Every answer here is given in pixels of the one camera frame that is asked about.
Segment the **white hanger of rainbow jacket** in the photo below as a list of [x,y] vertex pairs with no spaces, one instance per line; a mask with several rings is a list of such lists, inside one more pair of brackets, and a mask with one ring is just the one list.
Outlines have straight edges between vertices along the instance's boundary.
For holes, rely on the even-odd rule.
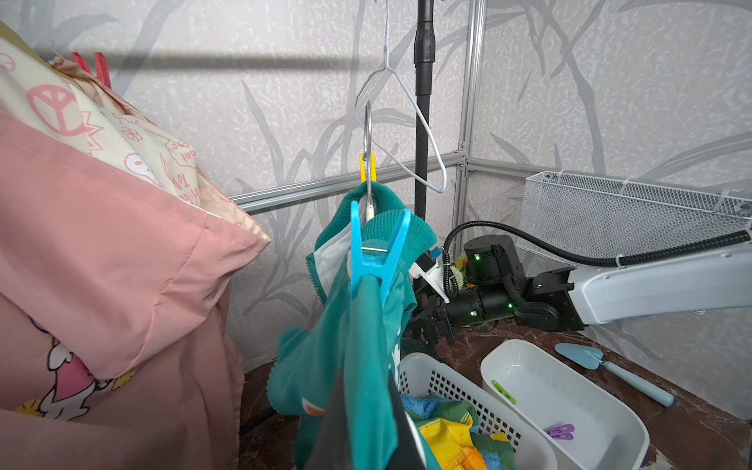
[[391,6],[388,1],[383,3],[384,6],[384,34],[383,34],[383,51],[381,67],[374,70],[365,80],[364,84],[356,94],[354,100],[354,109],[362,110],[364,115],[364,106],[366,101],[372,105],[375,97],[376,88],[379,85],[388,85],[391,81],[397,84],[403,97],[407,99],[411,106],[412,114],[409,116],[391,108],[387,109],[388,123],[405,123],[417,131],[414,150],[417,152],[414,158],[413,168],[401,161],[387,147],[372,138],[372,152],[378,149],[390,159],[394,165],[411,177],[418,186],[431,190],[437,194],[443,194],[448,188],[448,171],[443,160],[442,152],[438,142],[429,125],[429,105],[430,94],[432,90],[433,78],[433,61],[435,60],[434,50],[434,33],[433,7],[428,3],[420,2],[418,26],[415,29],[418,40],[417,49],[426,55],[421,57],[416,66],[415,78],[417,83],[413,90],[410,90],[405,81],[400,77],[397,67],[392,63],[390,48],[391,36]]

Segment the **rainbow striped jacket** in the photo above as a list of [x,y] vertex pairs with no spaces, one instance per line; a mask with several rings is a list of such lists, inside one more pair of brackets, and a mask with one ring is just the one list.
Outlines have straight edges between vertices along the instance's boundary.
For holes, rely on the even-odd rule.
[[503,433],[482,434],[483,420],[467,401],[437,395],[401,396],[403,407],[428,446],[432,469],[514,469],[515,450]]

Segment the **yellow clothespin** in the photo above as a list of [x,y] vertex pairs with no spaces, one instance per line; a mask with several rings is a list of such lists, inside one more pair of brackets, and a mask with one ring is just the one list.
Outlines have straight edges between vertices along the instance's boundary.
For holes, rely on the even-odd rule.
[[377,180],[375,155],[360,155],[360,182],[370,184]]

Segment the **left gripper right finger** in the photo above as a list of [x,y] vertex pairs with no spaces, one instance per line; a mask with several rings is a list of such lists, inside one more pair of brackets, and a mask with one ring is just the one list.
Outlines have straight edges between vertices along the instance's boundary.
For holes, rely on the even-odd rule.
[[411,419],[405,413],[401,396],[393,379],[388,381],[389,396],[397,425],[398,446],[387,465],[388,470],[425,470],[426,462],[419,438],[411,428]]

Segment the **blue clothespin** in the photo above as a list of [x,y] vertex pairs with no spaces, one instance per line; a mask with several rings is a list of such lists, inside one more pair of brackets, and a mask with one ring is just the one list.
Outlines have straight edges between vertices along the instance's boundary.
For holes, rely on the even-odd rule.
[[351,285],[350,294],[354,299],[358,295],[360,281],[365,276],[372,276],[378,280],[381,306],[384,307],[389,297],[391,286],[395,279],[401,253],[407,242],[411,212],[403,210],[398,217],[386,249],[364,247],[362,245],[362,227],[360,226],[360,212],[358,202],[352,202],[350,207],[351,234]]

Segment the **green clothespin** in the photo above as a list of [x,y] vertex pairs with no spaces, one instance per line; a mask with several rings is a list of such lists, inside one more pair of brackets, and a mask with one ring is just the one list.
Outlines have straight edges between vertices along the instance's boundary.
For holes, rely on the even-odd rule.
[[507,401],[509,401],[509,403],[511,403],[511,405],[517,405],[517,401],[516,401],[516,399],[514,399],[514,397],[512,397],[512,396],[511,396],[511,395],[510,395],[510,394],[509,394],[509,393],[508,393],[508,392],[507,392],[507,391],[505,390],[505,388],[503,388],[503,386],[501,386],[501,384],[499,384],[499,382],[497,382],[497,381],[493,380],[493,381],[492,381],[492,385],[493,385],[493,387],[495,388],[495,390],[496,390],[496,391],[497,391],[497,392],[498,392],[499,394],[501,394],[501,395],[502,395],[502,396],[503,396],[503,397],[504,397],[504,398],[505,398],[505,399],[506,399]]

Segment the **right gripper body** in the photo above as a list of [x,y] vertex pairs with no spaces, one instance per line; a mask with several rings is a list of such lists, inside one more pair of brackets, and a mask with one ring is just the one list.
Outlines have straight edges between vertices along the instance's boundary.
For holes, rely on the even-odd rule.
[[515,307],[503,287],[471,287],[449,302],[438,295],[430,297],[424,312],[433,324],[429,330],[454,343],[460,329],[512,318]]

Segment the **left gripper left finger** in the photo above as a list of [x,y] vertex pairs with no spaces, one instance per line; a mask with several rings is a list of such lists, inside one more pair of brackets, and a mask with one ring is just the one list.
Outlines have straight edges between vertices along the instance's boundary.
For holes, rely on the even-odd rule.
[[334,382],[329,404],[305,470],[351,470],[350,433],[345,407],[344,370]]

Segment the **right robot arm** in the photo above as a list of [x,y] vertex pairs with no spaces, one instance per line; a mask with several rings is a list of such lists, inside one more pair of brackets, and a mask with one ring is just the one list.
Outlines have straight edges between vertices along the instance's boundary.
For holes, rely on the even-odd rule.
[[452,271],[448,246],[421,255],[410,274],[431,288],[409,326],[436,345],[456,330],[506,321],[546,332],[582,331],[616,320],[751,305],[751,232],[632,256],[590,258],[493,221],[458,225],[497,231],[465,245]]

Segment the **purple clothespin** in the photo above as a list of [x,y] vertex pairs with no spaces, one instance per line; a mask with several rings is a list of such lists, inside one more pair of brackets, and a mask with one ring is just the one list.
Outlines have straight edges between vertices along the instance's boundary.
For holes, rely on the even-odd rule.
[[567,423],[546,429],[546,434],[554,440],[573,441],[575,431],[575,426],[571,423]]

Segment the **teal green jacket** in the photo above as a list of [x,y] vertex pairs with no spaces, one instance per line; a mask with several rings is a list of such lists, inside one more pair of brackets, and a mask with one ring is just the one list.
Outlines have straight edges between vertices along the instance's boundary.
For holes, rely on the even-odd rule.
[[351,285],[352,202],[358,202],[362,245],[386,249],[398,217],[407,206],[390,188],[372,183],[375,215],[365,221],[366,184],[348,193],[307,256],[307,268],[323,312],[309,330],[291,327],[279,340],[277,362],[268,379],[268,399],[284,415],[297,415],[300,429],[294,462],[305,469],[315,445],[339,371],[344,370],[345,407],[352,469],[387,469],[398,446],[388,381],[398,389],[401,337],[417,306],[409,268],[436,245],[437,237],[420,217],[411,217],[407,242],[386,305],[375,277]]

